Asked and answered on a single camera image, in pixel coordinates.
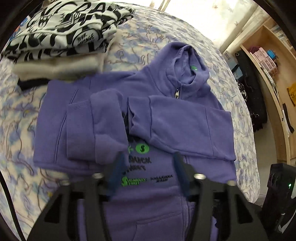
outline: metal bolt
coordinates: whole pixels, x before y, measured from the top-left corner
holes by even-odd
[[[194,178],[198,179],[198,180],[204,180],[207,177],[205,175],[201,174],[201,173],[197,173],[197,174],[194,174]]]
[[[69,180],[61,180],[61,185],[62,186],[69,186],[70,185],[70,181]]]
[[[104,174],[101,173],[101,172],[99,172],[99,173],[94,173],[94,174],[92,175],[92,177],[93,177],[94,179],[102,179],[102,178],[104,177]]]
[[[227,185],[228,185],[228,186],[232,186],[232,187],[234,187],[234,186],[237,185],[237,182],[236,182],[236,181],[233,181],[233,180],[229,180],[229,181],[227,182]]]

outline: floral bedsheet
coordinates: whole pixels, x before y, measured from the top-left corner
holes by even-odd
[[[255,202],[260,181],[252,123],[247,106],[225,60],[214,44],[186,22],[166,13],[135,6],[135,17],[118,28],[123,35],[110,49],[104,71],[140,70],[171,41],[192,45],[210,69],[209,85],[225,110],[232,114],[237,182]],[[65,174],[34,167],[36,120],[46,86],[21,92],[12,63],[0,62],[0,169],[10,190],[25,237]],[[17,235],[0,187],[0,212]]]

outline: zipper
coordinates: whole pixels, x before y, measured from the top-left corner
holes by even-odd
[[[184,228],[184,233],[183,233],[183,237],[184,237],[184,240],[186,238],[186,234],[187,234],[187,231],[188,231],[188,228],[189,228],[189,206],[188,206],[188,202],[186,200],[185,197],[182,197],[183,200],[183,206],[185,208],[185,228]]]
[[[175,98],[176,98],[176,99],[179,99],[179,89],[176,89],[176,92],[175,92]]]

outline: wooden shelf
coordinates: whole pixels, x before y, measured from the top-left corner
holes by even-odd
[[[269,29],[273,25],[273,20],[265,22],[241,45],[241,48],[247,53],[258,71],[258,80],[260,81],[266,109],[273,129],[278,161],[287,161],[290,164],[290,159],[296,157],[296,132],[288,137],[282,113],[282,104],[286,104],[291,125],[296,129],[296,107],[294,107],[287,91],[287,88],[296,82],[296,57],[293,53],[294,49],[291,51],[290,48],[287,48]],[[248,52],[248,49],[252,46],[260,46],[266,51],[273,50],[279,57],[278,73],[274,76],[279,93],[279,101],[259,64]]]
[[[290,163],[290,148],[288,133],[286,132],[285,123],[283,121],[284,116],[281,111],[281,105],[278,102],[276,95],[272,89],[269,80],[266,78],[265,74],[261,70],[260,66],[253,58],[253,56],[246,50],[246,48],[241,45],[241,49],[248,55],[251,61],[257,68],[257,77],[260,83],[261,91],[264,97],[266,110],[270,119],[272,126],[274,141],[276,144],[276,155],[278,162],[286,161]]]
[[[292,48],[290,51],[291,51],[291,53],[292,53],[294,56],[296,56],[296,51],[295,51],[294,48]]]

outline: green dollar sign logo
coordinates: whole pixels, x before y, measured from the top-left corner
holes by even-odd
[[[141,146],[141,152],[144,152],[145,151],[145,145],[142,145]]]
[[[122,185],[123,187],[125,187],[125,186],[128,185],[128,177],[123,177],[123,178],[121,179],[121,185]]]
[[[136,151],[140,154],[145,154],[149,151],[149,146],[147,144],[138,144],[136,145]]]

